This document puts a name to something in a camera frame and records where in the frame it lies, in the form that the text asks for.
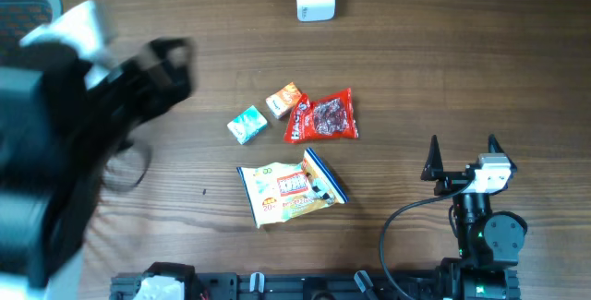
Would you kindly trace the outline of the grey plastic basket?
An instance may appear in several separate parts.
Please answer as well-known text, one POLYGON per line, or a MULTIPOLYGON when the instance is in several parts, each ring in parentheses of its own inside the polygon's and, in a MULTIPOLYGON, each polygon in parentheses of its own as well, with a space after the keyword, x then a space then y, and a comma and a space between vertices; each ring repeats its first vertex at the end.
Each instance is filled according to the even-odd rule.
POLYGON ((62 14, 62 0, 1 0, 1 62, 19 48, 24 36, 62 14))

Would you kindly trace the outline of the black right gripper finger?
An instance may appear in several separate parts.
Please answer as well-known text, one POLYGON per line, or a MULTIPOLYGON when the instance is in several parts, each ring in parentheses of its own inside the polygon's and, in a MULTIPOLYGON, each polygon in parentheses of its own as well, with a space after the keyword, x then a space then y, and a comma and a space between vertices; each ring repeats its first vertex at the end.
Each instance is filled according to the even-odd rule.
POLYGON ((513 162, 513 160, 509 157, 509 155, 504 151, 504 149, 501 147, 501 144, 499 143, 499 141, 496 139, 494 134, 490 134, 488 136, 488 152, 489 153, 499 153, 499 154, 503 154, 507 160, 509 161, 510 164, 510 169, 512 171, 516 171, 517 170, 517 166, 516 164, 513 162))
POLYGON ((431 137, 428 157, 420 175, 422 181, 438 181, 444 177, 440 146, 436 135, 431 137))

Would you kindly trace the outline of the teal small box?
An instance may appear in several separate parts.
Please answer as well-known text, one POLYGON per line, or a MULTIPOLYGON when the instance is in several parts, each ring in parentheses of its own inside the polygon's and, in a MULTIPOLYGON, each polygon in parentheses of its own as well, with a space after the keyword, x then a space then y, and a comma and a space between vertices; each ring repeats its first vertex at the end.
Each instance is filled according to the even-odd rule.
POLYGON ((244 145, 266 128, 267 125, 267 119, 254 105, 251 105, 242 114, 230 121, 227 127, 237 142, 244 145))

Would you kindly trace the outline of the yellow snack bag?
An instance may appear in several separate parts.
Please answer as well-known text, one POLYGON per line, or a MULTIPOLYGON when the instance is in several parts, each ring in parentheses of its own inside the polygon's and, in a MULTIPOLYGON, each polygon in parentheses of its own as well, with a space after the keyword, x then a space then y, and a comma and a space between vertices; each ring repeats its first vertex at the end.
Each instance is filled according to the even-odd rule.
POLYGON ((312 148, 297 164, 239 167, 255 225, 281 223, 349 201, 329 167, 312 148))

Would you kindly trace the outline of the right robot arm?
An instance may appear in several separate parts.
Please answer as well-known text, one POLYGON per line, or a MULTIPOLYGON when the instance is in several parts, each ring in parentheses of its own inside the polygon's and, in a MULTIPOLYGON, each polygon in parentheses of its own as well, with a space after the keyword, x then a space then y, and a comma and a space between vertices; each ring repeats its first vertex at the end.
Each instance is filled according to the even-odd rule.
POLYGON ((436 268, 434 295, 452 300, 519 300, 516 271, 527 223, 509 211, 493 211, 490 198, 508 188, 517 166, 494 136, 488 151, 463 171, 446 171, 436 137, 431 138, 423 181, 436 183, 434 195, 452 199, 452 223, 459 257, 436 268))

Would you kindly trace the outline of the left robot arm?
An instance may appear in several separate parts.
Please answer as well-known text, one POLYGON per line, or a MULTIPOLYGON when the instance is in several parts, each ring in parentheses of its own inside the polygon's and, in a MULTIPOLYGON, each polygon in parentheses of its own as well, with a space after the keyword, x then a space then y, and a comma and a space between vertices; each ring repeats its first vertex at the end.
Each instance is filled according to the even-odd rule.
POLYGON ((159 38, 95 86, 94 62, 41 42, 1 65, 1 288, 31 299, 80 253, 109 160, 192 91, 186 38, 159 38))

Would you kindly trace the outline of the orange small box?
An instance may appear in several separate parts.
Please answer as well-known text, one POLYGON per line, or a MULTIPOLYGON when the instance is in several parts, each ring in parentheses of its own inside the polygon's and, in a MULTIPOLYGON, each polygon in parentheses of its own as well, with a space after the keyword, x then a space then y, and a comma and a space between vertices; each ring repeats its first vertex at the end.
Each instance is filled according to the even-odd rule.
POLYGON ((266 99, 266 104, 272 115, 277 119, 281 119, 283 116, 291 112, 301 96, 301 91, 293 82, 290 82, 282 89, 269 96, 266 99))

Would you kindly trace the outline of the red candy bag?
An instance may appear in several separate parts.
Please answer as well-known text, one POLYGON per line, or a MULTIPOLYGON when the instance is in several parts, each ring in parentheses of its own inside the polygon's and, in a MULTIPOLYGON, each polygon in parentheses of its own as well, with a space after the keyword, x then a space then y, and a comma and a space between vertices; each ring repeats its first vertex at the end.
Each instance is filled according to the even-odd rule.
POLYGON ((283 140, 298 144, 358 136, 352 91, 345 89, 317 101, 303 94, 292 108, 283 140))

